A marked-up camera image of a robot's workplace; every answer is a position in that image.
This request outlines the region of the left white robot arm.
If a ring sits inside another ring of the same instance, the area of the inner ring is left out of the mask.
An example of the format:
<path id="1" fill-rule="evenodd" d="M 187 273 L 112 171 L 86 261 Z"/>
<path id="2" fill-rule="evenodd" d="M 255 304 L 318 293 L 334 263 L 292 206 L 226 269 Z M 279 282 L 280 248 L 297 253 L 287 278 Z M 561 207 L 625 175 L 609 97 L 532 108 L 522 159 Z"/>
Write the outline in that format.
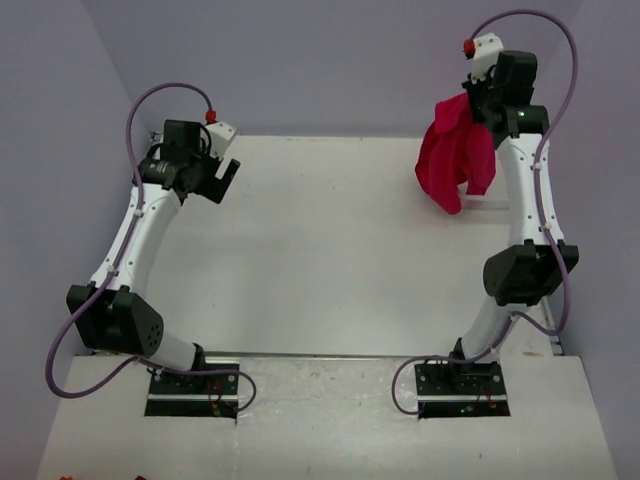
<path id="1" fill-rule="evenodd" d="M 235 127 L 215 121 L 168 120 L 137 166 L 122 224 L 103 263 L 85 285 L 70 287 L 66 303 L 76 316 L 84 345 L 128 354 L 161 368 L 196 370 L 198 345 L 167 332 L 161 314 L 146 300 L 151 269 L 164 235 L 185 200 L 224 198 L 237 160 L 223 162 Z"/>

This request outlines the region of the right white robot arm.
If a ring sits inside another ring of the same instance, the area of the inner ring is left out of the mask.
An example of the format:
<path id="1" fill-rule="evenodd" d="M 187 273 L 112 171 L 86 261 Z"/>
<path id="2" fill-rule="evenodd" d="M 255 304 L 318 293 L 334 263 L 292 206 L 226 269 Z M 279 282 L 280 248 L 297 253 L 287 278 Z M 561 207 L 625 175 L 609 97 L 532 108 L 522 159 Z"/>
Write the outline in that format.
<path id="1" fill-rule="evenodd" d="M 534 54 L 499 48 L 470 54 L 464 83 L 472 119 L 492 135 L 506 181 L 509 205 L 507 247 L 483 267 L 485 301 L 470 329 L 450 353 L 453 377 L 487 371 L 513 323 L 558 287 L 579 260 L 555 215 L 551 193 L 547 109 L 531 100 L 538 61 Z"/>

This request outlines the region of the red t shirt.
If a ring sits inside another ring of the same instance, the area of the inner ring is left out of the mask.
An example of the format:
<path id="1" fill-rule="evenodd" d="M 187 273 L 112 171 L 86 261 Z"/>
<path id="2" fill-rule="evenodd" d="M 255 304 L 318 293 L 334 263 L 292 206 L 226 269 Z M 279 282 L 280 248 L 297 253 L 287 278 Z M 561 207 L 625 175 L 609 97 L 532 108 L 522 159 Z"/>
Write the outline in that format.
<path id="1" fill-rule="evenodd" d="M 493 139 L 487 128 L 473 121 L 468 95 L 462 93 L 436 104 L 415 165 L 422 190 L 444 212 L 462 210 L 458 187 L 483 196 L 496 174 Z"/>

